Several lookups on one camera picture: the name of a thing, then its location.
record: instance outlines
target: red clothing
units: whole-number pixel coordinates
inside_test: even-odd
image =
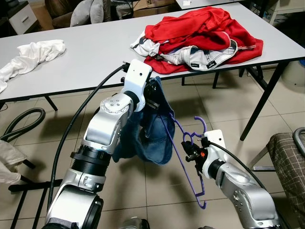
[[[238,52],[224,64],[235,64],[248,61],[262,55],[263,41],[252,37],[248,31],[223,9],[205,7],[190,11],[178,18],[164,17],[156,25],[148,25],[145,37],[161,43],[159,54],[195,45],[201,50],[221,50],[230,46],[230,39],[237,42]],[[187,71],[184,65],[172,65],[147,57],[155,72],[170,74]]]

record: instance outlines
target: tile floor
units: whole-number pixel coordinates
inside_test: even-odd
[[[237,73],[222,73],[217,89],[212,89],[213,74],[189,77],[184,87],[177,79],[164,81],[163,87],[176,117],[186,130],[200,132],[202,126],[193,116],[203,117],[209,130],[222,130],[227,149],[248,163],[273,134],[292,132],[305,125],[305,88],[291,89],[280,80],[248,137],[241,142],[239,137],[263,92],[251,77],[244,75],[239,78]],[[272,71],[265,72],[266,78],[270,78],[271,74]],[[57,178],[64,176],[71,163],[70,153],[79,147],[87,124],[100,101],[119,90],[120,87],[100,91],[81,113],[62,149]],[[12,142],[37,165],[35,170],[27,169],[24,165],[18,166],[22,174],[34,181],[50,179],[53,157],[61,135],[88,94],[89,92],[82,92],[53,96],[58,112],[54,112],[44,98],[9,103],[8,109],[0,112],[1,135],[21,112],[32,107],[46,110],[46,118],[42,124]],[[20,126],[27,125],[34,119],[35,116],[31,115]],[[182,152],[182,134],[178,130],[174,140]],[[259,163],[269,165],[270,157],[266,155]],[[186,168],[195,187],[199,188],[193,164],[188,163]],[[257,175],[272,193],[276,205],[287,217],[292,228],[297,228],[298,223],[276,173]],[[207,201],[207,209],[201,210],[197,206],[175,153],[165,166],[144,163],[137,157],[121,159],[118,163],[111,161],[106,176],[104,190],[100,193],[104,199],[104,208],[99,229],[117,229],[125,219],[132,216],[148,219],[152,229],[197,229],[204,225],[217,229],[242,228],[231,202],[213,180],[204,179],[206,195],[202,200]],[[21,197],[20,194],[12,195],[7,188],[7,185],[0,184],[1,229],[10,227]],[[31,228],[40,194],[41,191],[28,193],[16,228]],[[45,215],[46,202],[38,228],[43,226]]]

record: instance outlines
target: cardboard box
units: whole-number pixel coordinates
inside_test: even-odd
[[[155,8],[174,4],[175,0],[139,0],[133,2],[133,10],[141,10],[145,8]]]
[[[139,17],[151,16],[151,15],[155,15],[155,14],[175,12],[175,11],[178,11],[179,9],[180,8],[177,6],[177,4],[171,4],[168,6],[161,6],[161,7],[155,7],[155,8],[145,8],[145,9],[134,11],[133,17],[139,18]]]

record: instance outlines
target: gray pillow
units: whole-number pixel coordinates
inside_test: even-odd
[[[93,0],[84,0],[77,5],[71,17],[70,27],[85,25],[88,22],[92,2]]]
[[[104,20],[103,1],[94,0],[90,9],[91,24],[101,23]]]

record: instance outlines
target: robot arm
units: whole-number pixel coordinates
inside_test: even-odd
[[[118,143],[120,131],[133,112],[145,106],[144,88],[152,68],[133,60],[119,94],[106,98],[90,121],[74,162],[66,172],[49,208],[44,229],[96,229],[103,200],[97,195]]]
[[[225,148],[221,130],[204,133],[206,141]],[[196,168],[206,178],[215,179],[216,185],[233,203],[240,222],[245,229],[281,229],[275,204],[270,194],[259,187],[247,173],[227,162],[228,155],[221,149],[209,145],[207,148],[194,147],[188,150],[187,161],[196,161]]]

